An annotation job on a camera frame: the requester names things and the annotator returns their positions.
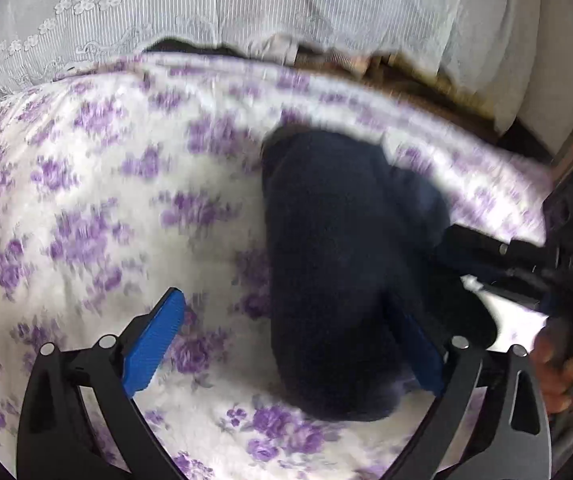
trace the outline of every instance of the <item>lace trim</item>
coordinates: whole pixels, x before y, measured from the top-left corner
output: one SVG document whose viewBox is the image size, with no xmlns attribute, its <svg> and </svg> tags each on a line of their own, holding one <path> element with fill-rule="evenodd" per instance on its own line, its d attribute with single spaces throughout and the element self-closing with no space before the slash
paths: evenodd
<svg viewBox="0 0 573 480">
<path fill-rule="evenodd" d="M 150 16 L 152 2 L 162 10 Z M 163 34 L 252 56 L 252 43 L 284 33 L 323 49 L 402 51 L 437 70 L 450 30 L 440 17 L 418 0 L 60 0 L 35 34 L 0 42 L 0 94 L 52 80 L 67 64 L 131 54 Z"/>
</svg>

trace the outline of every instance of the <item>embroidered flower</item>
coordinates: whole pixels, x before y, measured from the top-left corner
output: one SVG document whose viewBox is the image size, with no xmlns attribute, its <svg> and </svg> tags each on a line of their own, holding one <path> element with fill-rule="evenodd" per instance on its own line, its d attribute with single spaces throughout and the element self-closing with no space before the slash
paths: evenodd
<svg viewBox="0 0 573 480">
<path fill-rule="evenodd" d="M 122 0 L 100 0 L 100 10 L 107 10 L 109 7 L 118 7 Z"/>
<path fill-rule="evenodd" d="M 54 7 L 56 14 L 62 14 L 67 9 L 71 9 L 73 5 L 73 0 L 60 0 L 60 2 Z"/>
<path fill-rule="evenodd" d="M 38 25 L 40 35 L 44 36 L 49 30 L 54 30 L 55 25 L 56 25 L 55 18 L 45 19 L 44 22 L 42 22 L 40 25 Z"/>
<path fill-rule="evenodd" d="M 28 38 L 26 38 L 26 41 L 24 42 L 24 50 L 27 51 L 28 49 L 35 47 L 36 44 L 38 44 L 38 41 L 39 41 L 39 36 L 37 34 L 29 36 Z"/>
<path fill-rule="evenodd" d="M 16 52 L 22 50 L 22 42 L 20 40 L 13 40 L 9 45 L 9 56 L 13 56 Z"/>
<path fill-rule="evenodd" d="M 73 6 L 73 12 L 81 14 L 85 10 L 91 10 L 93 7 L 95 7 L 95 0 L 80 0 Z"/>
<path fill-rule="evenodd" d="M 0 42 L 0 54 L 3 53 L 7 49 L 6 41 Z"/>
</svg>

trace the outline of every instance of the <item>pillow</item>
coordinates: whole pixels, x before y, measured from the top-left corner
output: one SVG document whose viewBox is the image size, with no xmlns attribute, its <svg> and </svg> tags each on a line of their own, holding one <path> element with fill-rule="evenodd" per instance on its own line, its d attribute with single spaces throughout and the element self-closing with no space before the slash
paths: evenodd
<svg viewBox="0 0 573 480">
<path fill-rule="evenodd" d="M 247 56 L 276 34 L 342 52 L 403 52 L 437 72 L 460 0 L 0 0 L 0 96 L 165 37 Z"/>
</svg>

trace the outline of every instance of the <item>white bedsheet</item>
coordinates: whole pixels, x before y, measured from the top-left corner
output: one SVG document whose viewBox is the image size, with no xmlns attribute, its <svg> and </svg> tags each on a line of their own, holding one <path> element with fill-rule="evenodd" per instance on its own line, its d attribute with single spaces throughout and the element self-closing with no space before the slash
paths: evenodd
<svg viewBox="0 0 573 480">
<path fill-rule="evenodd" d="M 120 333 L 169 286 L 185 325 L 138 407 L 190 480 L 378 478 L 431 402 L 374 423 L 306 420 L 286 404 L 269 346 L 258 153 L 281 121 L 380 143 L 430 177 L 452 219 L 543 240 L 546 172 L 374 91 L 266 64 L 186 55 L 118 60 L 0 100 L 0 461 L 41 344 Z M 494 301 L 499 348 L 541 317 Z M 470 431 L 479 395 L 449 460 Z M 123 462 L 97 405 L 97 437 Z"/>
</svg>

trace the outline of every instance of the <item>blue gripper pad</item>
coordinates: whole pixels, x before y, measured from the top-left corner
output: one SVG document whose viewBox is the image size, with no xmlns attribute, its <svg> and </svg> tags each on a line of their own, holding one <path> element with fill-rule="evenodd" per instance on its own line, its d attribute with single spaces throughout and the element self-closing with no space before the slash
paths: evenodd
<svg viewBox="0 0 573 480">
<path fill-rule="evenodd" d="M 122 385 L 129 398 L 151 382 L 164 353 L 182 325 L 185 305 L 184 294 L 177 289 L 171 291 L 124 358 Z"/>
</svg>

